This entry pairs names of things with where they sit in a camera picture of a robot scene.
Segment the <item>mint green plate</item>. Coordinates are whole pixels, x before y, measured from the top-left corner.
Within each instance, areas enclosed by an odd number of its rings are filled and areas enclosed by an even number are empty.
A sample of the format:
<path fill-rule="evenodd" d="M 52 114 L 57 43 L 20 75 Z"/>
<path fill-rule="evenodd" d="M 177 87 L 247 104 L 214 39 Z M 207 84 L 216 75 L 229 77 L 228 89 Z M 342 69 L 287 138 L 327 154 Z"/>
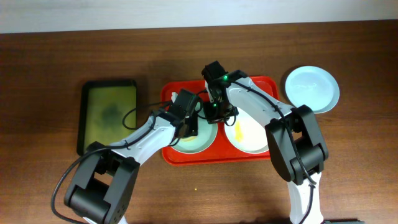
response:
<path fill-rule="evenodd" d="M 204 151 L 213 143 L 218 132 L 216 124 L 209 124 L 200 105 L 188 122 L 188 131 L 183 138 L 172 142 L 172 149 L 184 154 L 196 154 Z"/>

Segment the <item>cream white plate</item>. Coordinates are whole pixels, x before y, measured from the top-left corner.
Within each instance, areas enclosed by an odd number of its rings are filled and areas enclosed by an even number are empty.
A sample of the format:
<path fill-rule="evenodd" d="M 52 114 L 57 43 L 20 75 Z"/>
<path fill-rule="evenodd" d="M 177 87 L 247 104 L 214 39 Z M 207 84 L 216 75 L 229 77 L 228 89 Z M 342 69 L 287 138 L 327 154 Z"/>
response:
<path fill-rule="evenodd" d="M 240 151 L 260 154 L 269 150 L 265 129 L 241 108 L 232 126 L 224 126 L 228 141 Z"/>

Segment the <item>light blue plate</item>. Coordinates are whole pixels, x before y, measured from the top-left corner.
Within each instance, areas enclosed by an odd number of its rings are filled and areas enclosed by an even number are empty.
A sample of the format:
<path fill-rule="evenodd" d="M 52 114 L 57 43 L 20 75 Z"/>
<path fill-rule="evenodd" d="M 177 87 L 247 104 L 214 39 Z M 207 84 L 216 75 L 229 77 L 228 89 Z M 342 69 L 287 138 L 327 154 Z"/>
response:
<path fill-rule="evenodd" d="M 340 88 L 326 70 L 302 66 L 292 70 L 286 78 L 285 94 L 295 106 L 308 106 L 315 114 L 332 110 L 340 99 Z"/>

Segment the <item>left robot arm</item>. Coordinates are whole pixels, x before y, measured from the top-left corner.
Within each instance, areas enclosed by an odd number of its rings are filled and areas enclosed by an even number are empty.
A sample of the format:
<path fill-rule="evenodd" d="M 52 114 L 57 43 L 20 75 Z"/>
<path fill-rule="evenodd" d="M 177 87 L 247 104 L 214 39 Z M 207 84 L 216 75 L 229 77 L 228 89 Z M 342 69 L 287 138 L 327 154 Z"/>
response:
<path fill-rule="evenodd" d="M 180 90 L 176 99 L 151 112 L 128 137 L 103 146 L 94 142 L 72 164 L 76 169 L 64 204 L 95 223 L 120 223 L 128 208 L 140 166 L 159 149 L 182 138 L 200 98 Z"/>

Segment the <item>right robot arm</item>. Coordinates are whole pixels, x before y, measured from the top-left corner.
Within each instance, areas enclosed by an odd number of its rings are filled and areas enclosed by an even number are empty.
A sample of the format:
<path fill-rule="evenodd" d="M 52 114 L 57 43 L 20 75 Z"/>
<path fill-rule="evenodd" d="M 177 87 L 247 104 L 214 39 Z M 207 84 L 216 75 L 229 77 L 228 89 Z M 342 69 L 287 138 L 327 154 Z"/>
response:
<path fill-rule="evenodd" d="M 210 99 L 209 123 L 225 122 L 242 110 L 266 132 L 272 165 L 287 182 L 291 223 L 323 223 L 319 181 L 328 149 L 314 112 L 280 102 L 260 89 L 241 70 L 227 72 L 219 62 L 205 65 L 201 74 Z"/>

